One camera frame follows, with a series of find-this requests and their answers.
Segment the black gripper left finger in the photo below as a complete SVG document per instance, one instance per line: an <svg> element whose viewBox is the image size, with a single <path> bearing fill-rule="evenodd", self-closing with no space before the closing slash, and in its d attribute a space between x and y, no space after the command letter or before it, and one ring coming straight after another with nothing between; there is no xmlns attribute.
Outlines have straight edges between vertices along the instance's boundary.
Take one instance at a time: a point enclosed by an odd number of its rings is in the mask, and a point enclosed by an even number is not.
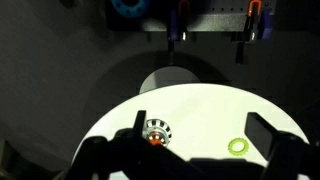
<svg viewBox="0 0 320 180"><path fill-rule="evenodd" d="M136 114L134 124L131 128L120 129L115 134L116 141L139 142L143 139L143 131L146 119L146 111L139 110Z"/></svg>

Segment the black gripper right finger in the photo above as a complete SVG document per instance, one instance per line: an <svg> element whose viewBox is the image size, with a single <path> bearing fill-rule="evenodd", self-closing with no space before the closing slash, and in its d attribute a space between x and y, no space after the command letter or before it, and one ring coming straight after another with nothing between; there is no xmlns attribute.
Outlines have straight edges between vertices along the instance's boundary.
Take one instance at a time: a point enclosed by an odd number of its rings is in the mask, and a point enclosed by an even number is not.
<svg viewBox="0 0 320 180"><path fill-rule="evenodd" d="M298 180L299 175L311 176L308 145L299 136L277 130L256 112L247 114L244 132L267 161L260 180Z"/></svg>

